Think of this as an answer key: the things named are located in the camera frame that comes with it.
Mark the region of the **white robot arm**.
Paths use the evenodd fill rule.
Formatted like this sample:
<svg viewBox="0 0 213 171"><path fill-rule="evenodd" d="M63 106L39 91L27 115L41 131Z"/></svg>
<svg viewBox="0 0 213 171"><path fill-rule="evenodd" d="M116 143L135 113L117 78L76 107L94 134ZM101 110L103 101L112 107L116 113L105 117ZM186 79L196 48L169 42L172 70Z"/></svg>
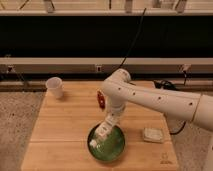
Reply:
<svg viewBox="0 0 213 171"><path fill-rule="evenodd" d="M140 87L130 81L131 76L125 69L116 70L103 81L101 90L107 96L108 116L100 127L101 137L111 132L125 109L125 102L129 101L211 131L203 171L213 171L213 96Z"/></svg>

